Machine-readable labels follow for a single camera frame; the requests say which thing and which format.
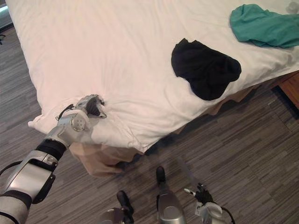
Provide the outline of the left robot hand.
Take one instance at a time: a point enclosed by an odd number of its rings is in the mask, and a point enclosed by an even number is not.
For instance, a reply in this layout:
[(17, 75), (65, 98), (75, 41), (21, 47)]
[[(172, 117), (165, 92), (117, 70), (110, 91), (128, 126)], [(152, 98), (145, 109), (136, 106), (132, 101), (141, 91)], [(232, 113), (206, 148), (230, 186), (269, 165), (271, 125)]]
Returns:
[(101, 96), (91, 94), (81, 98), (74, 108), (76, 110), (82, 110), (86, 115), (93, 115), (104, 119), (107, 117), (102, 108), (104, 105), (105, 102)]

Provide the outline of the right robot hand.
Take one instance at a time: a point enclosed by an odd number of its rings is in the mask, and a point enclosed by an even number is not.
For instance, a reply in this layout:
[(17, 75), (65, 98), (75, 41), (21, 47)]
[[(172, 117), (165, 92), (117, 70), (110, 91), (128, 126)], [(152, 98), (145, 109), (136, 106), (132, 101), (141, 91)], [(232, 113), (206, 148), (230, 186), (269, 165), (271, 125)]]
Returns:
[(213, 203), (214, 200), (211, 196), (211, 194), (209, 193), (209, 191), (206, 189), (204, 184), (198, 183), (197, 185), (197, 191), (192, 191), (190, 189), (184, 189), (184, 192), (192, 195), (194, 198), (197, 199), (198, 202), (202, 203), (203, 205), (205, 205), (206, 203)]

